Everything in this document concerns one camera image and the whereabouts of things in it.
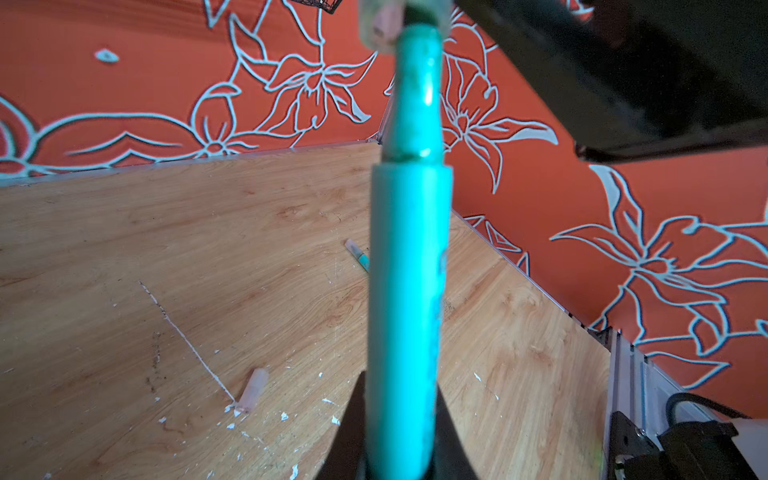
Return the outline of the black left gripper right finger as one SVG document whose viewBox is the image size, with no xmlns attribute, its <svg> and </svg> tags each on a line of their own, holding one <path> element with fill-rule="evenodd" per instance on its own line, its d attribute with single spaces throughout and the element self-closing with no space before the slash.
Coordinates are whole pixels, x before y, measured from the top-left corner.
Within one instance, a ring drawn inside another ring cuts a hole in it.
<svg viewBox="0 0 768 480">
<path fill-rule="evenodd" d="M 463 448 L 441 389 L 437 390 L 435 413 L 431 478 L 478 480 L 479 477 Z"/>
</svg>

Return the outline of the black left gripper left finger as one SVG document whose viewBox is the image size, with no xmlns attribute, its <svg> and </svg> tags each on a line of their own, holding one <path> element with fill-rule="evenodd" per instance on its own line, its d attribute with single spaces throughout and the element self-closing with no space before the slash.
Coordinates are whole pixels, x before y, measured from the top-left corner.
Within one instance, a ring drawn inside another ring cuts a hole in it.
<svg viewBox="0 0 768 480">
<path fill-rule="evenodd" d="M 362 371 L 353 388 L 340 425 L 317 480 L 367 479 L 365 453 L 365 383 Z"/>
</svg>

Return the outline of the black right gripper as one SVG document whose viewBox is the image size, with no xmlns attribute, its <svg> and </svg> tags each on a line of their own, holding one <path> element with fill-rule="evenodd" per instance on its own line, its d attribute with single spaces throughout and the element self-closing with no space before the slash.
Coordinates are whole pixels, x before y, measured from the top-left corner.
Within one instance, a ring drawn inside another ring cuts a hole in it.
<svg viewBox="0 0 768 480">
<path fill-rule="evenodd" d="M 767 142 L 763 1 L 463 1 L 587 162 Z"/>
</svg>

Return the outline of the pinkish clear pen cap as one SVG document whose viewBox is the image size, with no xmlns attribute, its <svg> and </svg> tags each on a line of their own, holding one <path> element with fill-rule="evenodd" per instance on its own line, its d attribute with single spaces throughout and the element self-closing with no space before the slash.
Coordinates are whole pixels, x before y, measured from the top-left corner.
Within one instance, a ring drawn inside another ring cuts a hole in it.
<svg viewBox="0 0 768 480">
<path fill-rule="evenodd" d="M 268 381 L 269 372 L 265 368 L 254 369 L 236 403 L 235 410 L 241 413 L 253 411 L 258 405 Z"/>
</svg>

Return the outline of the dark green pen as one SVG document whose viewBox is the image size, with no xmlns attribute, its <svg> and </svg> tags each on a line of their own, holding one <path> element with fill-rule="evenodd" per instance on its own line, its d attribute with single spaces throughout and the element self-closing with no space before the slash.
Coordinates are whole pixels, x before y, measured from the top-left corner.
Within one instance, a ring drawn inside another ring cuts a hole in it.
<svg viewBox="0 0 768 480">
<path fill-rule="evenodd" d="M 432 456 L 453 171 L 444 163 L 437 27 L 396 43 L 395 99 L 372 170 L 365 451 L 372 479 L 421 479 Z"/>
</svg>

